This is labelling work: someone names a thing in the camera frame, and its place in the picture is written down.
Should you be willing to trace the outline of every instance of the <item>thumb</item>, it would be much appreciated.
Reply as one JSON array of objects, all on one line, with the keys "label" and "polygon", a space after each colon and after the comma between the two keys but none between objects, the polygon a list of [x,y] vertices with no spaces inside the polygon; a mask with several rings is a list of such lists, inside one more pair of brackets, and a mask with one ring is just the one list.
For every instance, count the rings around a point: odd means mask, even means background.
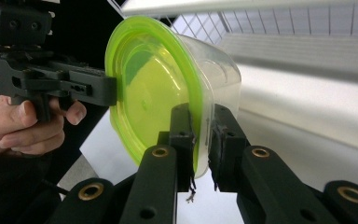
[{"label": "thumb", "polygon": [[36,123],[36,112],[30,101],[10,105],[9,97],[0,96],[0,134],[12,133]]}]

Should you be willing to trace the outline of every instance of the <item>plastic container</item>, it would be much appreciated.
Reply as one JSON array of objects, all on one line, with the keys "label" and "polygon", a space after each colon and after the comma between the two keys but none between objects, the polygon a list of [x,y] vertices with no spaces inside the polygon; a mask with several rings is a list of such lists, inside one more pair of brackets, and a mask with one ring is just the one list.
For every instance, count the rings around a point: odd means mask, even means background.
[{"label": "plastic container", "polygon": [[241,74],[221,50],[177,35],[147,17],[124,20],[112,33],[105,54],[106,74],[117,78],[117,105],[111,124],[139,164],[145,150],[170,129],[171,110],[189,103],[196,135],[194,168],[208,168],[214,104],[238,112]]}]

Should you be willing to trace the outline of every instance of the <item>translucent green lid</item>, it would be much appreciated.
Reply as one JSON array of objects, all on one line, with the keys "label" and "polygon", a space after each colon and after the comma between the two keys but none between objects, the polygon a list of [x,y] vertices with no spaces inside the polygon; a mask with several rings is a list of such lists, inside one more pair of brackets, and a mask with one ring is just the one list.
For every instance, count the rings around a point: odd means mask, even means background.
[{"label": "translucent green lid", "polygon": [[[117,78],[111,124],[136,163],[146,149],[157,144],[159,132],[170,129],[171,110],[176,105],[189,103],[194,132],[199,136],[199,70],[186,46],[163,23],[147,17],[124,20],[109,39],[105,71]],[[194,162],[198,148],[196,144]]]}]

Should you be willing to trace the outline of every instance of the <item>white shelf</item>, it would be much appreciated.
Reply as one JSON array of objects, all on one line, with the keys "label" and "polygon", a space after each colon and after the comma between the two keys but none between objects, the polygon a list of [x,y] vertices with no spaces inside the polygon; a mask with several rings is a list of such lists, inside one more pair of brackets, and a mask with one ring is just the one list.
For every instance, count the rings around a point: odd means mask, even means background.
[{"label": "white shelf", "polygon": [[358,3],[358,0],[127,0],[121,10],[126,16],[165,16],[251,8],[310,7],[354,3]]}]

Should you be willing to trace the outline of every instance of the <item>wire rack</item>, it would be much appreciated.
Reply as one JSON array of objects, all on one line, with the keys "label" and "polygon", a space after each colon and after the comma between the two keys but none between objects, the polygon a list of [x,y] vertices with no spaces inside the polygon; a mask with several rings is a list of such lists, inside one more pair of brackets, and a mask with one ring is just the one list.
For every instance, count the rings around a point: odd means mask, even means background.
[{"label": "wire rack", "polygon": [[[115,10],[120,5],[109,0]],[[320,7],[277,7],[159,16],[177,34],[219,44],[225,34],[355,35],[358,3]]]}]

